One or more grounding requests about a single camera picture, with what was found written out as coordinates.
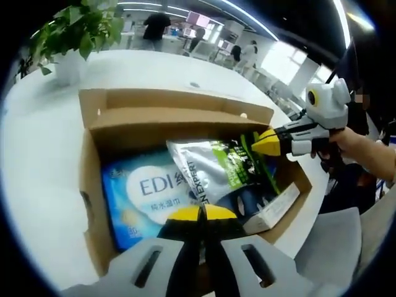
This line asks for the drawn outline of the person's right hand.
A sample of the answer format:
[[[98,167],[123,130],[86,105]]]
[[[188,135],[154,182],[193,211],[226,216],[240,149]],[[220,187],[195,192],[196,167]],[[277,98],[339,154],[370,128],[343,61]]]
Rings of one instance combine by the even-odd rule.
[[[359,134],[355,133],[349,127],[331,132],[329,138],[329,142],[335,143],[344,157],[351,156],[351,151],[358,140]]]

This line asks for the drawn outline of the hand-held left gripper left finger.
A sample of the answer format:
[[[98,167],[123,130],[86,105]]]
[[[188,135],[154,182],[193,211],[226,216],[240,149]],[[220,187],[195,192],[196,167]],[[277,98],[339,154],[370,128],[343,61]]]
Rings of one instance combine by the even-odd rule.
[[[99,281],[62,290],[62,296],[190,296],[199,265],[199,217],[198,206],[177,210],[158,237],[115,257]]]

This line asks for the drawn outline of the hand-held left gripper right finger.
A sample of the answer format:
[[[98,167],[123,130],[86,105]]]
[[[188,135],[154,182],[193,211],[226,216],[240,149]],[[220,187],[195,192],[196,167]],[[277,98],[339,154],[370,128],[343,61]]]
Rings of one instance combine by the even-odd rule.
[[[247,235],[236,215],[205,205],[205,260],[216,296],[311,296],[314,285],[293,259],[258,235]]]

